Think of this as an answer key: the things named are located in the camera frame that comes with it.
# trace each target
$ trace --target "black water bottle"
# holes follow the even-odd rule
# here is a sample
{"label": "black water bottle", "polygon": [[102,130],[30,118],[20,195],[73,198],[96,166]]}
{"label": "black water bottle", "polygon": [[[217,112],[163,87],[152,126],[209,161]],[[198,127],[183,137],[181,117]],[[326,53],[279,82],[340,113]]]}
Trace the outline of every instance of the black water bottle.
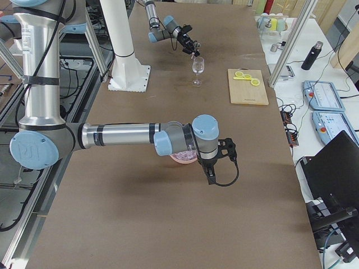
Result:
{"label": "black water bottle", "polygon": [[302,69],[309,70],[316,58],[318,57],[319,53],[321,52],[321,47],[323,46],[323,42],[317,41],[315,45],[311,48],[311,50],[308,53],[307,58],[305,58]]}

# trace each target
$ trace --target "pink bowl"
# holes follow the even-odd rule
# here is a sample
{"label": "pink bowl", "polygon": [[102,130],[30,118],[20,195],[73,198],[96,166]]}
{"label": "pink bowl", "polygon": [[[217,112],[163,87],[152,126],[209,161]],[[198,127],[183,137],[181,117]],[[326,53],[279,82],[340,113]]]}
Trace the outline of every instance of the pink bowl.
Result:
{"label": "pink bowl", "polygon": [[197,160],[197,152],[195,150],[182,151],[171,154],[170,157],[180,164],[190,164]]}

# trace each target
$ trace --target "white column base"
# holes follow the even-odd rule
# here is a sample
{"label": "white column base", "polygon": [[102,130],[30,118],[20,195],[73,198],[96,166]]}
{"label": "white column base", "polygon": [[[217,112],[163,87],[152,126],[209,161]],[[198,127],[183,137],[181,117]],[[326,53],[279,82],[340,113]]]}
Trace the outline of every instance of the white column base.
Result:
{"label": "white column base", "polygon": [[128,58],[116,57],[108,89],[111,91],[145,92],[150,71],[151,67],[141,65],[135,55]]}

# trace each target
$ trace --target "wine glass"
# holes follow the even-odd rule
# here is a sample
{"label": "wine glass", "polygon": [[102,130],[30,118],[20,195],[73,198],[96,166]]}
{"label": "wine glass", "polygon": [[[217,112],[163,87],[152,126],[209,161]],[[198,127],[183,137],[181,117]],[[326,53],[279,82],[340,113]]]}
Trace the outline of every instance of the wine glass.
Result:
{"label": "wine glass", "polygon": [[196,79],[192,81],[192,85],[195,87],[200,87],[202,85],[202,81],[198,79],[198,75],[204,71],[204,58],[195,57],[192,64],[192,70],[196,74]]}

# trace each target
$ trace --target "robotic arm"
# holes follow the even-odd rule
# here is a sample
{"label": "robotic arm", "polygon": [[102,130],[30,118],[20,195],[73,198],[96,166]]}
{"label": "robotic arm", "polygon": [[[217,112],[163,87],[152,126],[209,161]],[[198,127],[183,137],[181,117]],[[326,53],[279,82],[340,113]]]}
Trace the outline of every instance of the robotic arm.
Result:
{"label": "robotic arm", "polygon": [[71,26],[71,15],[78,12],[76,7],[85,7],[84,0],[12,2],[22,27],[22,39],[26,40],[25,116],[10,143],[13,158],[22,166],[47,168],[71,152],[92,146],[152,143],[160,156],[196,150],[209,184],[222,185],[215,181],[213,167],[218,159],[228,156],[237,168],[235,180],[238,178],[235,144],[230,138],[218,139],[218,123],[209,115],[200,115],[184,126],[177,122],[98,126],[66,123],[59,113],[58,33],[65,25]]}
{"label": "robotic arm", "polygon": [[191,25],[181,27],[172,16],[164,18],[164,29],[161,29],[161,21],[158,19],[156,6],[152,0],[144,0],[147,18],[149,21],[150,32],[148,37],[151,42],[158,42],[168,38],[175,38],[183,46],[182,51],[187,54],[199,56],[200,43],[192,40],[187,33],[192,30]]}

